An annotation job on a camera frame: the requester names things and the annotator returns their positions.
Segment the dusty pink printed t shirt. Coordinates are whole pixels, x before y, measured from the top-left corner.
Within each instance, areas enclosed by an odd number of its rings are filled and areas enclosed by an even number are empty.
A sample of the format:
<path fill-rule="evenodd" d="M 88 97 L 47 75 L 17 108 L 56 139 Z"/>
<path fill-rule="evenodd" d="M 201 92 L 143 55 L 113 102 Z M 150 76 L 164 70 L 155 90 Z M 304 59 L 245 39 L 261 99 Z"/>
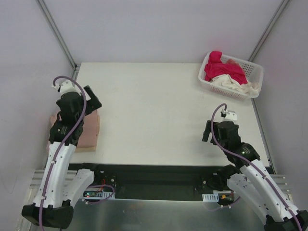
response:
<path fill-rule="evenodd" d="M 97 146 L 97 139 L 100 130 L 100 116 L 95 110 L 84 117 L 83 132 L 78 140 L 77 148 L 94 148 Z"/>

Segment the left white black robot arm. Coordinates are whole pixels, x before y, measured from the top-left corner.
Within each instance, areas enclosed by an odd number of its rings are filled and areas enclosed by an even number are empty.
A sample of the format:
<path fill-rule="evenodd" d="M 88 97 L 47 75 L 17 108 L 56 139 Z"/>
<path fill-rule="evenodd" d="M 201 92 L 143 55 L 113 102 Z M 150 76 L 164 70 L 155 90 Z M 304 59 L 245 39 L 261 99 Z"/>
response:
<path fill-rule="evenodd" d="M 99 109 L 102 104 L 90 86 L 82 92 L 74 87 L 66 91 L 59 88 L 56 102 L 60 111 L 50 129 L 49 153 L 42 181 L 32 204 L 23 206 L 22 216 L 41 227 L 66 229 L 69 227 L 74 207 L 83 191 L 101 184 L 102 176 L 90 169 L 80 169 L 65 186 L 66 173 L 79 138 L 83 132 L 84 117 Z"/>

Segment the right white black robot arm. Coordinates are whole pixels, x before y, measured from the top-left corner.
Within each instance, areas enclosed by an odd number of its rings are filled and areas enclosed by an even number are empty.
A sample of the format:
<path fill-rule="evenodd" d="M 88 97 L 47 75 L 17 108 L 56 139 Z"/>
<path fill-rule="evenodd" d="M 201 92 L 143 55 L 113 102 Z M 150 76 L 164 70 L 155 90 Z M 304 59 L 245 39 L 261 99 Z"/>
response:
<path fill-rule="evenodd" d="M 279 188 L 252 145 L 242 142 L 231 121 L 207 121 L 202 140 L 223 148 L 231 164 L 220 168 L 206 185 L 237 193 L 257 214 L 266 231 L 305 231 L 308 212 L 299 210 Z"/>

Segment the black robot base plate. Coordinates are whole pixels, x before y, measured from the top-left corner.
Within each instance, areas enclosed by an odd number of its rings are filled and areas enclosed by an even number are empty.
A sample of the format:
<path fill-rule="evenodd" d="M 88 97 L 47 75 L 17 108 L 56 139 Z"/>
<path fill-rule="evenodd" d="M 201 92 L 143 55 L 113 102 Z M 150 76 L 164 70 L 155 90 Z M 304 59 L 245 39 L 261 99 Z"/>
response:
<path fill-rule="evenodd" d="M 229 191 L 222 166 L 156 166 L 80 163 L 69 170 L 94 172 L 92 185 L 106 183 L 117 199 L 201 201 L 204 194 Z"/>

